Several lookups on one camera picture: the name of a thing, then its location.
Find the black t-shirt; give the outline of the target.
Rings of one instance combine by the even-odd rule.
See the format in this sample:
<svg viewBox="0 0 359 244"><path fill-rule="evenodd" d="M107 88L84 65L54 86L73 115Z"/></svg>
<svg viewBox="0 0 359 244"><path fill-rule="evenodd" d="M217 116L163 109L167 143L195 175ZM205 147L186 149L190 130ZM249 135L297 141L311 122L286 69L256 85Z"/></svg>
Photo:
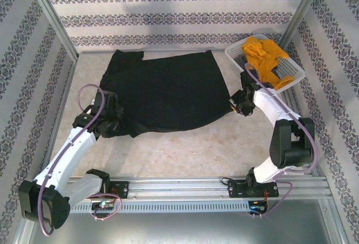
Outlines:
<svg viewBox="0 0 359 244"><path fill-rule="evenodd" d="M210 50L144 59L115 51L100 88L117 94L121 117L102 125L103 137L188 131L231 112L229 91Z"/></svg>

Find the yellow t-shirt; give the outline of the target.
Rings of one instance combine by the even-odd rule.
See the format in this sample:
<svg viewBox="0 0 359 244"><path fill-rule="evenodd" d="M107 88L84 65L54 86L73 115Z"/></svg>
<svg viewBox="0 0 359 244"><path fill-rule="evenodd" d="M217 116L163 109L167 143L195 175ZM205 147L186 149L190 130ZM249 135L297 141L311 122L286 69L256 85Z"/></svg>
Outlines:
<svg viewBox="0 0 359 244"><path fill-rule="evenodd" d="M272 71L279 64L280 58L289 58L289 55L273 40L261 40L254 36L249 36L242 46L242 51L248 63L257 69L261 82L268 82L275 90L278 90L294 81L293 76L286 75L283 79L280 79Z"/></svg>

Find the thin aluminium edge bar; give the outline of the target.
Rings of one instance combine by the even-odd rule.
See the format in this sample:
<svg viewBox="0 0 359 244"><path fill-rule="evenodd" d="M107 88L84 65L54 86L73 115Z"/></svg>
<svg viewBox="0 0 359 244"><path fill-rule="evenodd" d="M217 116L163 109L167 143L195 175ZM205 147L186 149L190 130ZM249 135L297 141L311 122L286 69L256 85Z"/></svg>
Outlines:
<svg viewBox="0 0 359 244"><path fill-rule="evenodd" d="M72 82L72 79L73 79L73 75L75 73L76 64L77 64L77 60L72 62L71 69L68 71L68 74L67 74L67 77L66 77L66 82L65 82L63 91L61 92L61 100L60 100L60 103L59 103L57 116L56 116L56 119L55 119L55 123L54 123L53 129L52 129L52 134L51 134L51 137L49 139L48 148L47 148L47 155L49 155L49 156L52 156L54 144L56 142L57 133L58 133L59 126L60 126L60 123L61 123L61 118L62 118L63 112L65 110L66 101L67 101L67 98L68 98L68 93L70 92L71 82Z"/></svg>

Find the white plastic basket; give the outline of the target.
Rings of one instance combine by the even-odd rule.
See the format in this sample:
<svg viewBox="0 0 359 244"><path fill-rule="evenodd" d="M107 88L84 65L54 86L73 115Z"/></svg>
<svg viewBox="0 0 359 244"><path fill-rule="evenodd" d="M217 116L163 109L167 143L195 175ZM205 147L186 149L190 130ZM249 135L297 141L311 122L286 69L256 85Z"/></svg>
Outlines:
<svg viewBox="0 0 359 244"><path fill-rule="evenodd" d="M243 55L242 46L247 40L247 38L248 36L245 37L244 39L241 39L231 44L230 46L226 47L226 49L224 50L224 53L228 58L229 65L237 77L240 77L240 73L243 72L243 69L240 65L237 64L237 62L234 59L239 55ZM275 68L275 71L280 79L283 79L285 76L292 76L294 78L292 82L276 90L278 94L293 87L295 84L299 83L306 76L305 71L290 57L280 58L278 65Z"/></svg>

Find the small controller board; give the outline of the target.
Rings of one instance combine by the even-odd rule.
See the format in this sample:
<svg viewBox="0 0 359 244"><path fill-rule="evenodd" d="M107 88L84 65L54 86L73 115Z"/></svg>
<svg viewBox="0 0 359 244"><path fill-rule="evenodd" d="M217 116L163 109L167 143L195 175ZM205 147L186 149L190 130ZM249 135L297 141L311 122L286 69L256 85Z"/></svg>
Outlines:
<svg viewBox="0 0 359 244"><path fill-rule="evenodd" d="M267 201L249 201L248 202L250 214L260 215L267 212L268 202Z"/></svg>
<svg viewBox="0 0 359 244"><path fill-rule="evenodd" d="M94 210L113 210L114 209L114 203L111 201L98 201L93 202L91 205L91 209Z"/></svg>

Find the grey metal sheet panel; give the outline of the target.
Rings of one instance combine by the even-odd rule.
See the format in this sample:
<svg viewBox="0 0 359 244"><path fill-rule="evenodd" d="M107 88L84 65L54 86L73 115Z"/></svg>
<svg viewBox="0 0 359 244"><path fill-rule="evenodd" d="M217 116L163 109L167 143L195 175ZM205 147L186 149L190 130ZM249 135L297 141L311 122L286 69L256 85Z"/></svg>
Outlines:
<svg viewBox="0 0 359 244"><path fill-rule="evenodd" d="M34 228L29 244L332 244L321 218L244 213L119 214L104 222L69 217L50 237Z"/></svg>

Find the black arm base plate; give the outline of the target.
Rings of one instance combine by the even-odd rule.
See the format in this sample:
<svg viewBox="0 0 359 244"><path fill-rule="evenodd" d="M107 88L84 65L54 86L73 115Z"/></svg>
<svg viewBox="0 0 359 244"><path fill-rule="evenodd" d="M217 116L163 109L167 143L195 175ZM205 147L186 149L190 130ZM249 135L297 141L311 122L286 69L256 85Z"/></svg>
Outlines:
<svg viewBox="0 0 359 244"><path fill-rule="evenodd" d="M127 199L129 191L129 182L127 181L110 181L109 193L116 194L121 199Z"/></svg>
<svg viewBox="0 0 359 244"><path fill-rule="evenodd" d="M275 182L250 185L246 180L230 179L227 184L230 198L260 198L265 195L269 198L279 197L278 186Z"/></svg>

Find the long aluminium mounting rail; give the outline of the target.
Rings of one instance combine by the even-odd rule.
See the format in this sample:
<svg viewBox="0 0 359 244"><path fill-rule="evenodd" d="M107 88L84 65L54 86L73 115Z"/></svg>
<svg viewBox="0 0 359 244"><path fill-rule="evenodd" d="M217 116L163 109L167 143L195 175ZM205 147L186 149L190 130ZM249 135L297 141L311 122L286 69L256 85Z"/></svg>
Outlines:
<svg viewBox="0 0 359 244"><path fill-rule="evenodd" d="M128 182L128 200L199 201L227 200L229 189L220 177L112 177L112 181ZM288 191L288 199L323 199L332 192L326 177L311 175L285 176L277 182L279 196Z"/></svg>

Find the aluminium frame post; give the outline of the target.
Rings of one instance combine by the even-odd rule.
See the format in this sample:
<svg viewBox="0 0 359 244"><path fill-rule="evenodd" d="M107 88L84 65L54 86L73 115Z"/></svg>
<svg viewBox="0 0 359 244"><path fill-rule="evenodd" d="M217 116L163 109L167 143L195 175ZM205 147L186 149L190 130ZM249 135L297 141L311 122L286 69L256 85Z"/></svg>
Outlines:
<svg viewBox="0 0 359 244"><path fill-rule="evenodd" d="M296 8L293 17L289 21L288 27L286 28L285 32L283 33L280 41L279 46L286 50L290 41L292 40L299 24L303 20L306 12L310 8L311 3L313 0L301 0L298 7Z"/></svg>
<svg viewBox="0 0 359 244"><path fill-rule="evenodd" d="M70 36L68 35L63 23L55 11L50 0L37 0L43 12L45 13L49 23L54 28L56 34L58 35L61 43L65 47L66 51L70 54L73 61L77 61L79 54L71 41Z"/></svg>

